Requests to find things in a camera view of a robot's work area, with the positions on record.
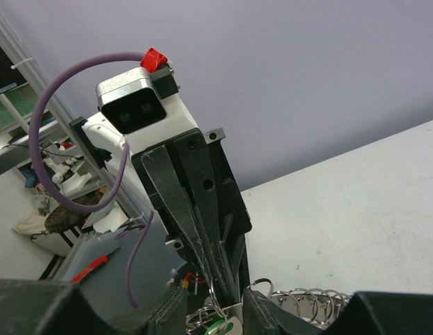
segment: camera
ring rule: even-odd
[[[122,134],[129,134],[166,118],[149,73],[134,68],[96,88],[103,116]]]

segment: white table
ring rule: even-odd
[[[433,121],[243,198],[251,279],[283,290],[433,292]]]

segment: red connector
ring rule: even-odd
[[[140,66],[147,69],[149,73],[153,73],[158,70],[162,64],[167,63],[168,58],[161,54],[158,50],[153,47],[148,49],[143,60],[140,62]]]

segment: glass panel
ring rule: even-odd
[[[0,101],[0,130],[15,123],[15,118]]]
[[[23,117],[32,114],[38,100],[37,94],[29,84],[12,89],[6,92],[5,95]]]

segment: wall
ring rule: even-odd
[[[93,55],[159,48],[242,188],[433,119],[433,1],[0,0],[49,79]],[[136,64],[60,90],[73,114]]]
[[[0,176],[0,278],[38,279],[53,254],[11,230],[32,211],[29,194],[13,172]]]

